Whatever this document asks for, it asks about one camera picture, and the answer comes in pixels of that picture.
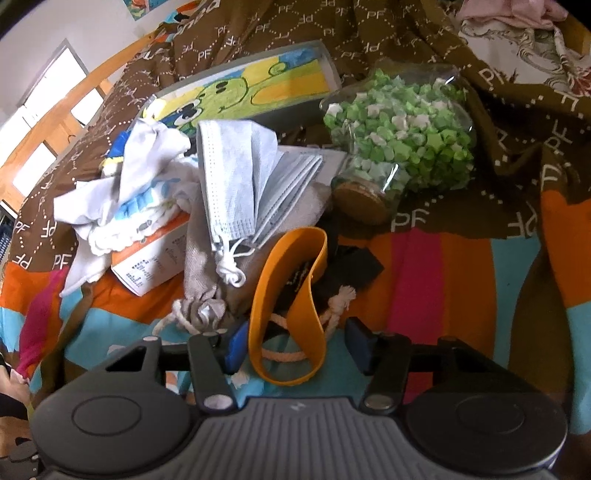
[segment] face mask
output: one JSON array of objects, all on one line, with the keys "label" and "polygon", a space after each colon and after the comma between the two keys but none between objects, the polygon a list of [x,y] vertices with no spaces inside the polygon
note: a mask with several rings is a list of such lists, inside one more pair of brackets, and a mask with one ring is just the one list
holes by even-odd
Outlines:
[{"label": "face mask", "polygon": [[[251,121],[201,121],[198,135],[216,272],[241,287],[246,276],[235,258],[251,255],[277,230],[322,157],[279,154],[275,133]],[[239,252],[241,245],[251,248]]]},{"label": "face mask", "polygon": [[262,247],[291,212],[320,167],[322,156],[285,152],[273,169],[263,191],[256,219],[256,231],[249,244]]}]

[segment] poster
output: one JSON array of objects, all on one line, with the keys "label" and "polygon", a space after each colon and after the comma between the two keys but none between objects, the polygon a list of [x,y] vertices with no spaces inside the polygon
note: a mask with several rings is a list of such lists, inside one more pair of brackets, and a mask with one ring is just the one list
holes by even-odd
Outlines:
[{"label": "poster", "polygon": [[154,8],[165,4],[168,0],[123,0],[134,20],[139,20]]},{"label": "poster", "polygon": [[155,118],[191,137],[200,120],[250,118],[340,87],[328,53],[318,45],[288,46],[255,57],[184,80],[160,96],[165,103]]}]

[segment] cartoon picture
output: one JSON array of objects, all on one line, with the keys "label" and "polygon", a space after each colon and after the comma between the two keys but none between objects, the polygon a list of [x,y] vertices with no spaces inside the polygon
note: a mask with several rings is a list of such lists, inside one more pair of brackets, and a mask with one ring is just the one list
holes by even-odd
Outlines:
[{"label": "cartoon picture", "polygon": [[301,48],[247,65],[205,85],[169,98],[159,119],[187,135],[197,122],[211,118],[246,118],[294,100],[304,100],[330,90],[320,55]]},{"label": "cartoon picture", "polygon": [[154,8],[166,3],[168,0],[123,0],[127,10],[134,18],[139,20]]}]

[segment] pink stripe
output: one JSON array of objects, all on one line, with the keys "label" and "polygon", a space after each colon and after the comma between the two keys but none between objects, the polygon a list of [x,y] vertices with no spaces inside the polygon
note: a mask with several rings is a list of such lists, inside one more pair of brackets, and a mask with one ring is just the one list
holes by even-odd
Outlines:
[{"label": "pink stripe", "polygon": [[67,272],[67,268],[52,271],[47,286],[33,298],[29,305],[18,339],[20,361],[17,372],[25,378],[28,378],[27,368],[41,361],[53,297],[58,295],[63,287]]},{"label": "pink stripe", "polygon": [[[443,260],[438,234],[413,228],[392,235],[392,267],[397,272],[387,332],[413,343],[434,345],[443,333]],[[405,402],[429,388],[424,375],[411,375]]]}]

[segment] bed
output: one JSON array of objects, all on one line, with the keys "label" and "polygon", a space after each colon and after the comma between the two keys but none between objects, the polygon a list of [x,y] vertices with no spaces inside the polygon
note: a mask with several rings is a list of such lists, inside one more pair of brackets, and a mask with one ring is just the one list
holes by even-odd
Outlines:
[{"label": "bed", "polygon": [[[588,50],[587,34],[580,30],[568,41]],[[591,100],[499,73],[434,0],[276,0],[232,7],[206,0],[174,34],[144,38],[120,52],[48,113],[0,170],[0,197],[19,211],[0,297],[0,339],[13,365],[22,360],[23,347],[33,359],[27,369],[33,405],[96,365],[114,345],[149,334],[172,300],[183,296],[182,275],[135,297],[107,273],[60,299],[76,237],[53,220],[53,198],[75,181],[97,178],[112,140],[153,93],[229,60],[317,38],[344,84],[362,79],[381,57],[454,64],[470,83],[479,138],[476,175],[466,190],[408,196],[386,229],[343,226],[341,244],[368,247],[386,266],[347,315],[372,330],[394,325],[416,342],[455,335],[552,395],[571,421],[558,468],[563,478],[583,478],[591,471],[591,171],[585,156]],[[50,134],[52,115],[68,112],[131,58],[94,125],[26,199],[18,197],[8,180]],[[579,78],[576,68],[562,69],[567,82]],[[330,144],[321,125],[303,125],[286,139]],[[425,302],[426,295],[436,300]],[[34,310],[39,299],[50,307]],[[22,335],[32,313],[40,320]],[[173,327],[163,338],[183,340]],[[343,360],[343,348],[336,335],[324,368],[303,385],[286,390],[253,375],[240,395],[355,396],[366,379]],[[422,381],[416,380],[418,390]]]}]

